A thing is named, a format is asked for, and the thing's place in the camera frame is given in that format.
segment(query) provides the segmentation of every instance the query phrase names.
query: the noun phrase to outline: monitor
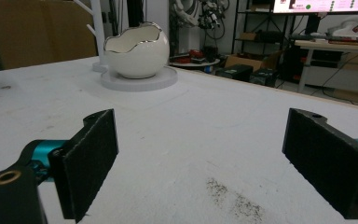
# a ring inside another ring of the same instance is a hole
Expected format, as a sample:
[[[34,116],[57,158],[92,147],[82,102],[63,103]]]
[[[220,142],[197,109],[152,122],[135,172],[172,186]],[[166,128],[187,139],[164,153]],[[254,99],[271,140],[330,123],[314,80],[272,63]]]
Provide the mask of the monitor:
[[[358,13],[358,0],[274,0],[274,13]]]

